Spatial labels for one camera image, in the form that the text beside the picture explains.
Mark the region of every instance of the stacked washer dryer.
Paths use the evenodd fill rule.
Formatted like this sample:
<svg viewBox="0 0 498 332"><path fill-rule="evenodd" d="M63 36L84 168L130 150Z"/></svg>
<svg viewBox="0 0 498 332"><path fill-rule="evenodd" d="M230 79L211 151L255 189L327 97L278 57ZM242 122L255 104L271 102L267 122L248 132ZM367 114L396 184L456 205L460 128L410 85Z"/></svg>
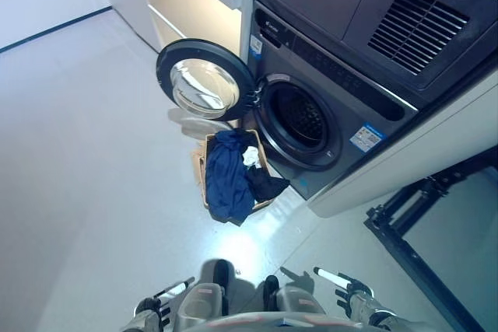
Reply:
<svg viewBox="0 0 498 332"><path fill-rule="evenodd" d="M489 66L496 2L254 0L247 64L179 40L157 75L185 110L256 128L270 163L309 198Z"/></svg>

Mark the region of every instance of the white cloth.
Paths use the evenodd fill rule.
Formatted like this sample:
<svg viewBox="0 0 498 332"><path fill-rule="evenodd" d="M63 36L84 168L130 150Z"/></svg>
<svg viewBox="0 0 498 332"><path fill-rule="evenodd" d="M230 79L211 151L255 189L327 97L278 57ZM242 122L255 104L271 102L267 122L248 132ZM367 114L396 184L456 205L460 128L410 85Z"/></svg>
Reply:
<svg viewBox="0 0 498 332"><path fill-rule="evenodd" d="M244 157L245 166L256 166L258 169L261 167L261 164L259 163L259 151L256 147L247 147L246 152L242 154L242 157Z"/></svg>

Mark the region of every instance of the clothes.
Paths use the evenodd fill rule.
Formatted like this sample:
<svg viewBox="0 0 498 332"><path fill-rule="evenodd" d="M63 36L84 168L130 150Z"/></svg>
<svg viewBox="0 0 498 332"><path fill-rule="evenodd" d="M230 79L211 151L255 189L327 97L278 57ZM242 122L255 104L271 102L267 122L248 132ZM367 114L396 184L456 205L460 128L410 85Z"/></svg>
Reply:
<svg viewBox="0 0 498 332"><path fill-rule="evenodd" d="M206 200L211 212L220 218L234 218L243 221L254 207L254 198L243 164L241 148L251 144L246 131L220 131L209 152L206 165Z"/></svg>
<svg viewBox="0 0 498 332"><path fill-rule="evenodd" d="M259 151L256 147L248 146L246 152L242 154L244 158L244 165L247 167L256 166L257 168L261 167L259 163Z"/></svg>
<svg viewBox="0 0 498 332"><path fill-rule="evenodd" d="M249 189L257 202L277 197L290 184L287 179L270 176L266 169L258 169L256 166L252 166L247 171L246 179L249 183Z"/></svg>

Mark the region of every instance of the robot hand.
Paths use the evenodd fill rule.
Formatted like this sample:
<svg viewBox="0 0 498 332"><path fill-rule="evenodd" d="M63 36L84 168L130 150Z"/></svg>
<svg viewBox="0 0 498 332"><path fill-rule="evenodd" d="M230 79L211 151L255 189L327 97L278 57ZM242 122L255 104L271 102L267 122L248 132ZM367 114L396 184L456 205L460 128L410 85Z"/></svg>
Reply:
<svg viewBox="0 0 498 332"><path fill-rule="evenodd" d="M163 328L170 323L168 315L171 308L168 302L187 289L188 284L188 281L185 281L140 301L135 308L132 321L120 331L162 332Z"/></svg>
<svg viewBox="0 0 498 332"><path fill-rule="evenodd" d="M389 316L395 316L392 310L383 307L374 298L374 291L361 281L341 273L335 275L319 267L314 272L340 288L335 290L340 298L337 304L353 322L379 326Z"/></svg>
<svg viewBox="0 0 498 332"><path fill-rule="evenodd" d="M367 297L369 296L370 298L373 299L374 298L374 291L372 291L372 289L370 287L366 286L361 281L359 281L355 278L351 278L348 275L345 275L345 274L342 274L339 272L337 274L337 276L339 276L340 278L343 278L347 281L347 283L346 283L347 285L346 285L346 289L345 289L347 292L343 292L340 289L335 290L335 294L340 298L337 300L337 305L344 309L345 314L348 318L350 318L353 321L359 321L359 320L352 319L351 298L354 295L360 294L360 295L365 295Z"/></svg>

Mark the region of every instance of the dryer vent grille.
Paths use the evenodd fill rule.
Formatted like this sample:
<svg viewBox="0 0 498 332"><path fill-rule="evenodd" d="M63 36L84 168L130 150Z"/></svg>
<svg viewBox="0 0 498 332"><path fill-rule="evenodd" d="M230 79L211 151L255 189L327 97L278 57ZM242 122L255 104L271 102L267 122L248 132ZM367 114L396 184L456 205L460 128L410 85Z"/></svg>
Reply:
<svg viewBox="0 0 498 332"><path fill-rule="evenodd" d="M418 75L469 20L436 0L395 0L368 45Z"/></svg>

